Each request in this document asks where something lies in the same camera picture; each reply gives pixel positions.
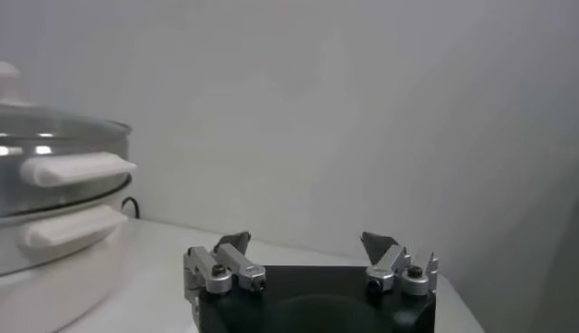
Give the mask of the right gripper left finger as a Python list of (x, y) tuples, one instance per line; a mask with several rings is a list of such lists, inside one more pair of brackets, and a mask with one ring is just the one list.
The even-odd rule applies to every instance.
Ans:
[(262, 294), (266, 269), (245, 256), (250, 240), (249, 232), (240, 232), (223, 236), (211, 251), (190, 247), (183, 256), (185, 298), (193, 301), (202, 291), (224, 295), (233, 289), (234, 281), (242, 290)]

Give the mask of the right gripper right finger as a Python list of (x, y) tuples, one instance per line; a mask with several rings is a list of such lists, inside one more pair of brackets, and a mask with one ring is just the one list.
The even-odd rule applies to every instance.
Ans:
[(439, 259), (433, 252), (412, 256), (393, 237), (363, 232), (361, 243), (370, 261), (365, 269), (366, 290), (384, 294), (400, 288), (405, 295), (428, 295), (437, 290)]

